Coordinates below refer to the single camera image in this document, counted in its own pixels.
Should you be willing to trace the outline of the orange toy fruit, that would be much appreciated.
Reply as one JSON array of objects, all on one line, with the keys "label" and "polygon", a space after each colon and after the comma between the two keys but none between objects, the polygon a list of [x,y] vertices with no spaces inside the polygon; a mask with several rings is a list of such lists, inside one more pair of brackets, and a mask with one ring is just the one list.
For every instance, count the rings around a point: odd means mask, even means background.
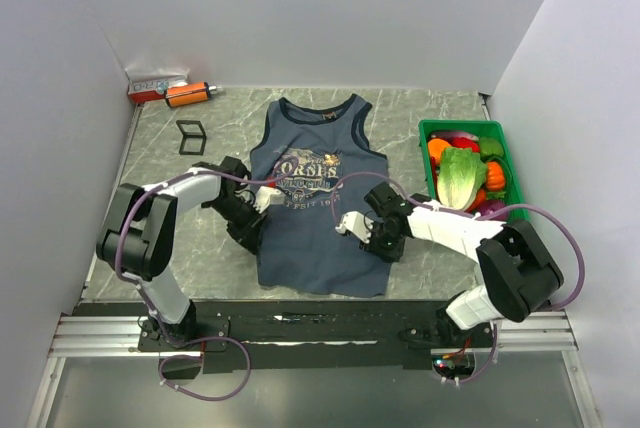
[{"label": "orange toy fruit", "polygon": [[432,138],[427,143],[427,150],[429,158],[432,159],[436,166],[441,164],[441,159],[444,151],[447,148],[451,148],[452,145],[441,138]]}]

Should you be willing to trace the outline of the purple toy eggplant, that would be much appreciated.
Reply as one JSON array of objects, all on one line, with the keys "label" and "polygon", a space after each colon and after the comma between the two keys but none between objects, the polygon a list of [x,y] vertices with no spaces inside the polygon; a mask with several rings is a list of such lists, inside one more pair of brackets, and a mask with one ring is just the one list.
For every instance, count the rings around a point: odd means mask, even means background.
[{"label": "purple toy eggplant", "polygon": [[[497,211],[500,211],[506,207],[506,204],[500,199],[489,199],[480,203],[474,210],[475,213],[480,216],[490,215]],[[492,221],[507,221],[509,218],[509,213],[504,212],[499,216],[492,218]]]}]

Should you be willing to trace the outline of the red toy chili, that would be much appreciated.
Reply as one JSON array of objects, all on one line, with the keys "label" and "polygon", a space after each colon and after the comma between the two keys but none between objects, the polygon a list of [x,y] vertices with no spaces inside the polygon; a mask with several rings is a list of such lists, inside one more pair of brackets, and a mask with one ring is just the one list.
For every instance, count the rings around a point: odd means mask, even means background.
[{"label": "red toy chili", "polygon": [[479,138],[475,135],[462,132],[446,132],[441,138],[454,148],[470,149],[474,153],[480,152]]}]

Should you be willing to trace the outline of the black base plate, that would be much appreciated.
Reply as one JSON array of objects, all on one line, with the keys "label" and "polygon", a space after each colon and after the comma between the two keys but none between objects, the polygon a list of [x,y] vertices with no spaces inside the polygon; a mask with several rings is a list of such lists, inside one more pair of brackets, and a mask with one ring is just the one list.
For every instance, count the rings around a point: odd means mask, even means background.
[{"label": "black base plate", "polygon": [[174,346],[152,329],[140,302],[84,303],[67,316],[136,316],[143,349],[170,351],[172,378],[200,366],[236,370],[397,366],[429,370],[436,355],[456,359],[498,348],[500,323],[453,330],[440,301],[201,301],[196,337]]}]

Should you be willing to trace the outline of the gold brooch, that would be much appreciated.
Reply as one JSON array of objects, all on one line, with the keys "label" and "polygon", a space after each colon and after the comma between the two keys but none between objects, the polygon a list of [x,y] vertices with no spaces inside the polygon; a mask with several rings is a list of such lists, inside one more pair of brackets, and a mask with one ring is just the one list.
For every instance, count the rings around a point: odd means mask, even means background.
[{"label": "gold brooch", "polygon": [[324,163],[327,166],[339,166],[341,164],[341,161],[337,154],[325,154]]}]

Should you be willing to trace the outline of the green plastic bin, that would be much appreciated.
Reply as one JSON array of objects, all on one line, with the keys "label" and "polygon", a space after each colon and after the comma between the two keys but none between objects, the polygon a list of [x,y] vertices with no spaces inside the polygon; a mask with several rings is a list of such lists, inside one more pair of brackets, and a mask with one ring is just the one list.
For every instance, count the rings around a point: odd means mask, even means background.
[{"label": "green plastic bin", "polygon": [[508,149],[506,138],[502,126],[495,121],[477,120],[422,120],[418,124],[419,146],[425,166],[426,183],[429,194],[436,197],[437,183],[436,173],[438,169],[431,161],[427,144],[432,138],[447,139],[460,138],[455,132],[465,132],[479,138],[491,138],[496,140],[502,147],[504,153],[497,157],[496,162],[501,165],[505,173],[505,187],[501,190],[490,190],[489,193],[496,193],[507,205],[520,204],[524,202],[519,180],[516,175],[514,163]]}]

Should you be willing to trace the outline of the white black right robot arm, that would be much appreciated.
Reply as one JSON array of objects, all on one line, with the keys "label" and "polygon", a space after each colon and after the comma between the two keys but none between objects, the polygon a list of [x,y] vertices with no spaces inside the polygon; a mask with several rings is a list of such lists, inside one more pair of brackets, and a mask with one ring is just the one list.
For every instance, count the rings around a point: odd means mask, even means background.
[{"label": "white black right robot arm", "polygon": [[412,238],[444,246],[478,265],[478,286],[451,298],[436,324],[439,339],[448,346],[461,345],[480,324],[501,318],[524,321],[564,283],[557,263],[524,219],[457,214],[429,197],[411,202],[386,183],[372,189],[365,202],[376,219],[351,211],[336,228],[355,235],[364,251],[397,262],[405,240]]}]

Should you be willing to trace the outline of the orange toy pumpkin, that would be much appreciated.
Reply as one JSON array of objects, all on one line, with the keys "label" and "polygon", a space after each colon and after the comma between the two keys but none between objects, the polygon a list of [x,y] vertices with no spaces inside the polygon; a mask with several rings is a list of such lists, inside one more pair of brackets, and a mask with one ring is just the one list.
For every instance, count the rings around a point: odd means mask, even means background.
[{"label": "orange toy pumpkin", "polygon": [[500,192],[506,188],[507,181],[505,171],[501,164],[497,161],[488,161],[487,176],[485,181],[485,187],[491,192]]}]

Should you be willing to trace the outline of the black rectangular frame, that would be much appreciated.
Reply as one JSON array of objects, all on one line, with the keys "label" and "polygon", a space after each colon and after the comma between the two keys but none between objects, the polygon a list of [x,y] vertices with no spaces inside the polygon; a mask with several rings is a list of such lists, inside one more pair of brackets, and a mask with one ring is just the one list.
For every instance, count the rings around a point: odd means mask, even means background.
[{"label": "black rectangular frame", "polygon": [[177,120],[181,134],[178,153],[181,156],[202,156],[205,152],[207,133],[199,120]]}]

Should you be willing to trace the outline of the toy lettuce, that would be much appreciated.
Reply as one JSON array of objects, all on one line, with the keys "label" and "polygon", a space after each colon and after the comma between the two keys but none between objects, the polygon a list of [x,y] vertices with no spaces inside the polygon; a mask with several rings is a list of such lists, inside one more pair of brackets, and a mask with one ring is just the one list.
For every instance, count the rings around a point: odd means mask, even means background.
[{"label": "toy lettuce", "polygon": [[466,211],[485,183],[487,165],[470,148],[445,148],[440,160],[437,194],[441,204]]}]

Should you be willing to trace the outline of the blue sleeveless shirt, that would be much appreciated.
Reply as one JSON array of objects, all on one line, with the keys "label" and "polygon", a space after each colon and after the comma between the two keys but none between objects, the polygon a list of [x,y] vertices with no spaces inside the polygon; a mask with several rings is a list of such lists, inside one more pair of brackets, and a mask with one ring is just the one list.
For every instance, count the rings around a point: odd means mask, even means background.
[{"label": "blue sleeveless shirt", "polygon": [[[285,195],[261,227],[257,277],[263,287],[317,295],[370,298],[385,293],[390,264],[335,231],[335,215],[366,213],[365,195],[389,173],[371,149],[364,123],[372,106],[353,94],[324,110],[272,102],[260,143],[250,152],[252,175]],[[327,166],[325,154],[341,164]]]}]

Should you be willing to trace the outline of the red white cardboard box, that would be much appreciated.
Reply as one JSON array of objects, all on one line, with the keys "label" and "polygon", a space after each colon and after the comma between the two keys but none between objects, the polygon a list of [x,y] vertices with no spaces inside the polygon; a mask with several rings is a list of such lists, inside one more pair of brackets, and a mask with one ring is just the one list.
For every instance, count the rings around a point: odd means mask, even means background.
[{"label": "red white cardboard box", "polygon": [[189,83],[187,75],[176,75],[170,77],[148,79],[137,82],[130,82],[127,96],[135,104],[162,100],[165,92],[169,88],[185,86]]}]

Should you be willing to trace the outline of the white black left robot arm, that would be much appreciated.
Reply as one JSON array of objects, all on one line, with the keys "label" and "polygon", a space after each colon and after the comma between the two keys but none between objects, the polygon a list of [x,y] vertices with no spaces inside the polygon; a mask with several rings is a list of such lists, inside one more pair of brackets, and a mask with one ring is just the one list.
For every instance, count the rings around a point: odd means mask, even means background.
[{"label": "white black left robot arm", "polygon": [[248,190],[251,173],[225,157],[221,164],[199,162],[163,182],[120,185],[96,242],[96,256],[118,279],[134,286],[147,305],[152,329],[177,350],[198,336],[194,302],[179,287],[170,267],[176,220],[194,208],[215,210],[228,235],[242,248],[258,251],[266,211]]}]

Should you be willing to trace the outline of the green toy pepper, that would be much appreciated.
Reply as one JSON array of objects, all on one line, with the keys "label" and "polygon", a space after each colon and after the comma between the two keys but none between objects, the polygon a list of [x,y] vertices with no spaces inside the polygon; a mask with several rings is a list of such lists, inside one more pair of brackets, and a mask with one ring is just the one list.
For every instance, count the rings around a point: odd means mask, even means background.
[{"label": "green toy pepper", "polygon": [[483,160],[491,158],[502,158],[505,150],[502,143],[492,137],[481,137],[478,140],[479,153]]}]

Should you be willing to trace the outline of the orange cylinder tool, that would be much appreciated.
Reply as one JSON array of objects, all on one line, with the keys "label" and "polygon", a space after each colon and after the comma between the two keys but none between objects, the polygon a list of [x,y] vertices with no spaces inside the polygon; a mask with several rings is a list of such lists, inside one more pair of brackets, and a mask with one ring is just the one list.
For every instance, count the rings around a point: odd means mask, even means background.
[{"label": "orange cylinder tool", "polygon": [[191,83],[168,88],[164,93],[165,103],[172,109],[210,101],[219,92],[219,87],[207,82]]}]

